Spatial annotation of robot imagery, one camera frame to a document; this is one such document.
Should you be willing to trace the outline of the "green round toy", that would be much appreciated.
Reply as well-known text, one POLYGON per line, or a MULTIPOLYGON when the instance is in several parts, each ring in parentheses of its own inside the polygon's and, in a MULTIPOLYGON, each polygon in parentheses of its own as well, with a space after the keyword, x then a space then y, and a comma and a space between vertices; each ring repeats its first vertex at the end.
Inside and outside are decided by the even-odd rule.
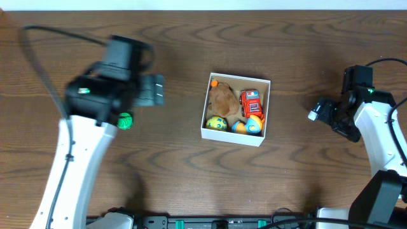
POLYGON ((121 113, 116 126, 121 130, 128 130, 132 128, 133 123, 133 117, 130 113, 121 113))

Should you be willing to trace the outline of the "brown plush toy with carrot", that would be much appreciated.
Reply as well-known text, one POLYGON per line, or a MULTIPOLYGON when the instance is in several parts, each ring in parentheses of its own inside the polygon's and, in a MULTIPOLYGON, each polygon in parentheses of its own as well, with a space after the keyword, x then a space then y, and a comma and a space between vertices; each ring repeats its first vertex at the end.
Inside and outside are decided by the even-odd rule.
POLYGON ((238 113, 239 101, 229 84, 211 80, 208 109, 215 116, 226 118, 238 113))

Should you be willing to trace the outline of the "yellow ball with blue letters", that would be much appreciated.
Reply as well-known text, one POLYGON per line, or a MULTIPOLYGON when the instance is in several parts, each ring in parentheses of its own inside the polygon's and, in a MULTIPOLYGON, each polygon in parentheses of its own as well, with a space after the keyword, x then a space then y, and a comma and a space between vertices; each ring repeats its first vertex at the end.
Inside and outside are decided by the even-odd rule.
POLYGON ((212 116, 206 122, 205 128, 226 132, 228 125, 224 118, 220 116, 212 116))

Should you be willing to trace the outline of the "blue and yellow duck toy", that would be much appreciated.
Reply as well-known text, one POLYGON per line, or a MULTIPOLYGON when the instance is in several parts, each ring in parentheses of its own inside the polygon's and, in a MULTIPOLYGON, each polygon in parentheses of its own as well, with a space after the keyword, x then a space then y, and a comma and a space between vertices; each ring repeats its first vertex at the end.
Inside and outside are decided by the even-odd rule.
POLYGON ((262 131, 264 122, 265 119, 263 117, 251 114, 246 123, 241 121, 235 122, 231 127, 231 131, 237 134, 256 135, 262 131))

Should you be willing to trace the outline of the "red toy fire truck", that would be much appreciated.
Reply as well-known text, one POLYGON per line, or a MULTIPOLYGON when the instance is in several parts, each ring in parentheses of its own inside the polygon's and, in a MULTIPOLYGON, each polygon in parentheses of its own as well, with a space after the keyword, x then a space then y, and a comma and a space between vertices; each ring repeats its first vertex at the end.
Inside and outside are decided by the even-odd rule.
POLYGON ((242 106, 242 116, 244 118, 249 118, 250 115, 256 115, 260 119, 264 118, 259 92, 257 90, 249 89, 241 91, 239 103, 242 106))

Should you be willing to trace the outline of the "white cardboard box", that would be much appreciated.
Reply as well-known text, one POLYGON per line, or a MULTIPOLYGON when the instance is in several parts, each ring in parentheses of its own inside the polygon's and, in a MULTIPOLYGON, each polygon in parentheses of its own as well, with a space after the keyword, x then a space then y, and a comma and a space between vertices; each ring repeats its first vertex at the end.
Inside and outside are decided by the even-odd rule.
POLYGON ((207 84, 207 91, 205 96, 205 103, 202 113, 201 121, 201 136, 202 139, 210 139, 215 141, 230 142, 235 144, 243 144, 248 146, 260 146, 266 137, 266 128, 268 125, 268 107, 270 100, 270 80, 262 80, 259 78, 248 78, 243 76, 235 76, 230 74, 221 73, 210 73, 209 81, 207 84), (210 83, 212 80, 218 80, 219 83, 227 83, 231 87, 231 90, 236 97, 240 95, 240 92, 245 89, 256 89, 259 92, 259 98, 261 101, 261 107, 264 114, 265 122, 263 128, 259 134, 256 135, 244 135, 233 133, 231 131, 231 126, 236 121, 244 121, 246 123, 246 118, 244 118, 240 113, 236 115, 231 115, 225 118, 228 124, 227 131, 220 130, 210 130, 206 128, 206 123, 209 118, 213 116, 212 111, 209 110, 209 91, 210 83))

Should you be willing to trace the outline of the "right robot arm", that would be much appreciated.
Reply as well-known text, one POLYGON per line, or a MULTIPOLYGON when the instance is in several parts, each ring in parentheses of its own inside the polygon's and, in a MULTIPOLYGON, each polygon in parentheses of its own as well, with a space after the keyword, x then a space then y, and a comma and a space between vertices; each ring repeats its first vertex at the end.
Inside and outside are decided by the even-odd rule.
POLYGON ((316 228, 406 228, 406 140, 389 92, 373 86, 371 64, 346 68, 341 98, 321 97, 308 115, 349 141, 363 140, 372 178, 348 209, 317 210, 316 228))

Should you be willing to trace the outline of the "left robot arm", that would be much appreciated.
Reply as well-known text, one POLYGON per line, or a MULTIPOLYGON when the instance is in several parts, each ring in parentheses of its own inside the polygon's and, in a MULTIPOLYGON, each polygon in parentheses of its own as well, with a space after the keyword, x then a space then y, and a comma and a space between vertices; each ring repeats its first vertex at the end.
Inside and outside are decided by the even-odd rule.
POLYGON ((97 219, 87 210, 102 159, 133 106, 163 104, 163 76, 143 75, 142 41, 111 36, 106 56, 66 88, 55 158, 31 228, 133 228, 123 208, 97 219))

